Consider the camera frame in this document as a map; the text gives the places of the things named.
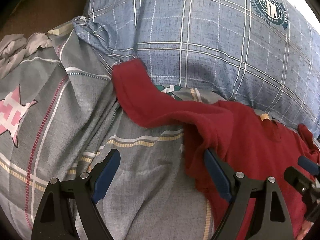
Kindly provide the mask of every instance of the circular emblem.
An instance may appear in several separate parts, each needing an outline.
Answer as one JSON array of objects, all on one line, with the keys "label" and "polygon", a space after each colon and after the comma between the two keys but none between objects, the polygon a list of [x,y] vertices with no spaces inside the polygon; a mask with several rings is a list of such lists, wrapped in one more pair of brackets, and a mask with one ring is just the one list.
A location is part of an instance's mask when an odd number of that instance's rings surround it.
[{"label": "circular emblem", "polygon": [[250,2],[257,14],[268,24],[273,23],[287,28],[288,16],[282,3],[277,0],[250,0]]}]

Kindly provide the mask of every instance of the pillow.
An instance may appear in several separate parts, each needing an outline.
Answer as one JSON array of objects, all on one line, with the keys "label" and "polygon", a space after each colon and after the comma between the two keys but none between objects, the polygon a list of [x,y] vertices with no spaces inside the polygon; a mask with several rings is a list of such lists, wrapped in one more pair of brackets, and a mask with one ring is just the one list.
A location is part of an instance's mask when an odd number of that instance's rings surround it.
[{"label": "pillow", "polygon": [[320,134],[320,35],[286,0],[88,0],[77,35],[155,84],[197,87]]}]

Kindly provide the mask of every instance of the metal screw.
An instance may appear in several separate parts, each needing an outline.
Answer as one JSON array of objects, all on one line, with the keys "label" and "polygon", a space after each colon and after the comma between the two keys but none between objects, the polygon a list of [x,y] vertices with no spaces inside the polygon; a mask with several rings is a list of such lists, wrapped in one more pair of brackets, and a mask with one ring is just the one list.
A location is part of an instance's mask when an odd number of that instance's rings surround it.
[{"label": "metal screw", "polygon": [[271,182],[271,183],[275,183],[276,182],[276,179],[274,177],[269,177],[268,180]]},{"label": "metal screw", "polygon": [[80,178],[81,179],[86,179],[87,177],[89,177],[89,173],[87,173],[87,172],[84,172],[84,173],[80,174]]},{"label": "metal screw", "polygon": [[241,172],[241,171],[238,171],[238,172],[236,173],[236,176],[237,176],[239,179],[243,179],[243,178],[244,178],[244,174],[243,174],[243,172]]},{"label": "metal screw", "polygon": [[57,178],[52,178],[50,179],[50,184],[56,184],[57,183]]}]

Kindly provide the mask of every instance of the printed logo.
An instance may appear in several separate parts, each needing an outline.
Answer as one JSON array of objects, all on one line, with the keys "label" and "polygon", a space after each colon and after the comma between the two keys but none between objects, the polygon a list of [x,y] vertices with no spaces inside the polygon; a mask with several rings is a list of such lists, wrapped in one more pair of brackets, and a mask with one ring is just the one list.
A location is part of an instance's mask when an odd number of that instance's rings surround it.
[{"label": "printed logo", "polygon": [[9,131],[15,147],[18,147],[17,133],[20,120],[29,107],[36,103],[37,101],[32,100],[31,103],[21,104],[20,85],[13,92],[10,92],[5,99],[0,100],[0,135]]},{"label": "printed logo", "polygon": [[288,27],[288,15],[282,3],[277,0],[250,0],[257,14],[262,17],[267,24],[282,25],[284,29]]}]

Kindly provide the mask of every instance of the striped fabric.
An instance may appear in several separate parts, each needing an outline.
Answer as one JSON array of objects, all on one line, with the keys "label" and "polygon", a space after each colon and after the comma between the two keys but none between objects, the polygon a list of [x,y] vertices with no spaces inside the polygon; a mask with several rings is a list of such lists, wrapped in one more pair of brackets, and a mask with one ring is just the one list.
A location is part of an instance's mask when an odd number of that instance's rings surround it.
[{"label": "striped fabric", "polygon": [[89,0],[76,34],[155,84],[210,90],[320,134],[320,36],[286,0]]},{"label": "striped fabric", "polygon": [[[109,75],[114,61],[75,31],[52,42],[0,80],[1,129],[13,131],[9,118],[19,121],[17,133],[0,134],[0,206],[22,239],[31,238],[50,179],[91,171],[112,148],[121,163],[97,209],[114,239],[210,239],[210,205],[184,172],[182,127],[139,127],[117,102]],[[190,89],[167,87],[194,100]],[[199,97],[219,99],[208,93],[199,90]],[[31,102],[21,120],[8,114]],[[87,239],[75,202],[71,210],[79,238]]]}]

